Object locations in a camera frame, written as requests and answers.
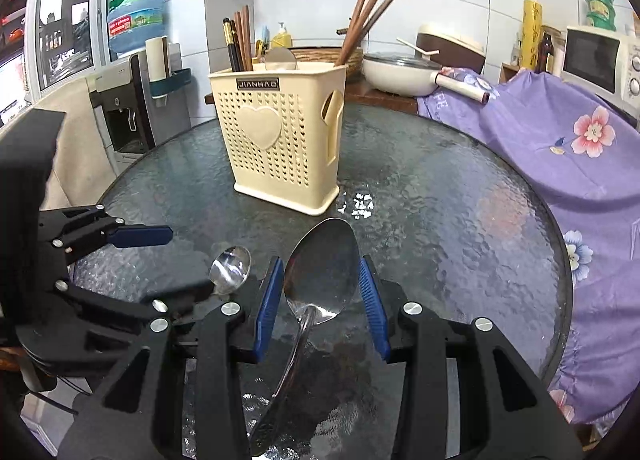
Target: blue water bottle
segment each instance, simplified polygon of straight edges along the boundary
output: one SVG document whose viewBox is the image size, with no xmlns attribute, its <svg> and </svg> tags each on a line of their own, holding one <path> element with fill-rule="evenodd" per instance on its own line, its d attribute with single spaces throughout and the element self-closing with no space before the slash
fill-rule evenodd
<svg viewBox="0 0 640 460">
<path fill-rule="evenodd" d="M 144 48 L 145 41 L 164 36 L 164 0 L 107 0 L 109 47 L 122 54 Z"/>
</svg>

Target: brown bottle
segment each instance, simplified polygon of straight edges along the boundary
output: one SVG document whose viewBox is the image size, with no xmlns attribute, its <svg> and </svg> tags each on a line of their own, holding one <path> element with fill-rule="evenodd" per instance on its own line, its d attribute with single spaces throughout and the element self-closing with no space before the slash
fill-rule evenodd
<svg viewBox="0 0 640 460">
<path fill-rule="evenodd" d="M 538 66 L 536 67 L 536 72 L 539 74 L 541 72 L 548 72 L 551 74 L 554 69 L 555 56 L 556 50 L 554 49 L 554 44 L 551 41 L 551 35 L 548 32 L 545 32 L 538 49 Z"/>
</svg>

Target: white pot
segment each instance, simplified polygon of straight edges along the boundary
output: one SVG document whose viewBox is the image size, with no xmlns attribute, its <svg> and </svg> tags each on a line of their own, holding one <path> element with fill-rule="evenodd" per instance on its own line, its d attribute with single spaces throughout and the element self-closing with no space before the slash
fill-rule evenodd
<svg viewBox="0 0 640 460">
<path fill-rule="evenodd" d="M 377 90 L 405 97 L 425 97 L 441 86 L 482 104 L 489 101 L 489 94 L 484 90 L 441 75 L 439 72 L 442 67 L 437 63 L 425 59 L 414 60 L 410 56 L 385 62 L 379 59 L 386 55 L 374 54 L 367 58 L 368 55 L 362 61 L 362 73 Z"/>
<path fill-rule="evenodd" d="M 434 77 L 437 70 L 398 66 L 391 63 L 362 61 L 362 73 L 367 82 L 383 92 L 405 97 L 424 97 L 438 86 Z"/>
</svg>

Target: blue gripper pad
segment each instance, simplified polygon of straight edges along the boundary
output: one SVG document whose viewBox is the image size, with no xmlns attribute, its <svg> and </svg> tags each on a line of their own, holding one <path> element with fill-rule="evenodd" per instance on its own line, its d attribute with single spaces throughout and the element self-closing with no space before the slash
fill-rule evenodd
<svg viewBox="0 0 640 460">
<path fill-rule="evenodd" d="M 269 347 L 273 325 L 276 322 L 276 314 L 278 313 L 278 304 L 280 303 L 282 284 L 284 282 L 284 263 L 280 258 L 276 260 L 273 267 L 270 267 L 270 271 L 269 284 L 262 296 L 260 310 L 258 310 L 258 315 L 255 318 L 254 353 L 258 362 L 262 360 Z"/>
<path fill-rule="evenodd" d="M 168 244 L 174 237 L 171 227 L 130 225 L 121 226 L 107 234 L 107 243 L 118 249 L 151 247 Z"/>
<path fill-rule="evenodd" d="M 367 313 L 367 321 L 369 321 L 369 332 L 373 339 L 373 345 L 382 359 L 388 361 L 391 356 L 391 345 L 389 344 L 385 309 L 382 306 L 380 294 L 376 288 L 373 275 L 369 270 L 369 265 L 367 265 L 364 258 L 360 259 L 359 285 L 364 310 Z"/>
</svg>

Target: floral fabric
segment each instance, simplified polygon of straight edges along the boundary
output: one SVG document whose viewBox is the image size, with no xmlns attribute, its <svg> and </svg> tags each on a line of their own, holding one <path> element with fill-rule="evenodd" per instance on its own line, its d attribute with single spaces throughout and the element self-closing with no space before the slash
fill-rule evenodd
<svg viewBox="0 0 640 460">
<path fill-rule="evenodd" d="M 484 84 L 466 69 L 449 76 Z M 486 106 L 437 89 L 418 99 L 419 113 L 487 144 L 548 204 L 574 286 L 550 394 L 571 422 L 609 421 L 640 382 L 640 134 L 597 96 L 549 74 L 521 71 L 488 86 Z"/>
</svg>

